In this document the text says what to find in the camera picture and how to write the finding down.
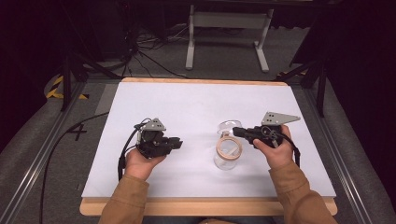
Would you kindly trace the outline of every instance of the person's right hand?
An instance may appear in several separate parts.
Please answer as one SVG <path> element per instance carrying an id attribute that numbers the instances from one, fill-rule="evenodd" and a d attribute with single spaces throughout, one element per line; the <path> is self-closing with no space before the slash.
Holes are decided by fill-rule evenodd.
<path id="1" fill-rule="evenodd" d="M 288 126 L 282 125 L 281 128 L 282 133 L 291 139 Z M 269 147 L 259 139 L 254 139 L 253 144 L 265 155 L 271 169 L 286 165 L 292 161 L 293 150 L 291 144 L 285 139 L 283 139 L 282 144 L 277 148 Z"/>

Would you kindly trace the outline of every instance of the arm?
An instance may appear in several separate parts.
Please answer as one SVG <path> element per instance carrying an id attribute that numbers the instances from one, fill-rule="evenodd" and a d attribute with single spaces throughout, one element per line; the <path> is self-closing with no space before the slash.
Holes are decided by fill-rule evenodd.
<path id="1" fill-rule="evenodd" d="M 141 223 L 152 169 L 164 157 L 146 159 L 133 149 L 126 157 L 125 174 L 106 204 L 99 223 Z"/>
<path id="2" fill-rule="evenodd" d="M 282 133 L 290 137 L 289 128 L 282 125 Z M 292 160 L 288 141 L 271 148 L 255 139 L 253 144 L 265 155 L 271 167 L 277 198 L 285 211 L 285 222 L 291 223 L 336 223 L 321 196 L 309 187 L 303 171 Z"/>

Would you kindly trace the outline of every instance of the person's left hand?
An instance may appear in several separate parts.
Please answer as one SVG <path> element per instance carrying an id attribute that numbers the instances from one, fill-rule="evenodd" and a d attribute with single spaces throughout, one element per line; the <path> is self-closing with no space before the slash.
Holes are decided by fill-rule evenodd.
<path id="1" fill-rule="evenodd" d="M 149 178 L 152 169 L 154 169 L 154 167 L 164 159 L 165 156 L 146 159 L 136 148 L 134 148 L 126 155 L 125 174 L 146 181 Z"/>

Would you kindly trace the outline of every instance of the hand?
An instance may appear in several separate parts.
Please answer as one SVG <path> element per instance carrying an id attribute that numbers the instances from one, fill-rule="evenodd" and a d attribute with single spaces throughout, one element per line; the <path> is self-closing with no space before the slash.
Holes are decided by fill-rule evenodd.
<path id="1" fill-rule="evenodd" d="M 154 167 L 164 159 L 165 156 L 146 159 L 137 149 L 132 149 L 126 155 L 125 174 L 146 181 L 149 178 L 152 169 L 154 169 Z"/>
<path id="2" fill-rule="evenodd" d="M 288 126 L 282 125 L 281 128 L 282 133 L 291 139 Z M 282 144 L 277 148 L 268 147 L 259 139 L 254 139 L 253 144 L 265 155 L 271 169 L 280 167 L 292 161 L 293 150 L 291 144 L 285 139 L 283 139 Z"/>

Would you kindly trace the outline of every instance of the tan sleeve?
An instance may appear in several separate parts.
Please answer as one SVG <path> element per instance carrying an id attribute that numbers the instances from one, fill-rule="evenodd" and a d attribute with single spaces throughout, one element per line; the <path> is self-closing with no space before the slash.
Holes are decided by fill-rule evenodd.
<path id="1" fill-rule="evenodd" d="M 124 175 L 103 209 L 100 224 L 141 223 L 149 184 L 139 178 Z"/>
<path id="2" fill-rule="evenodd" d="M 303 171 L 294 162 L 270 170 L 270 175 L 285 211 L 285 223 L 337 223 L 321 196 L 310 189 Z"/>

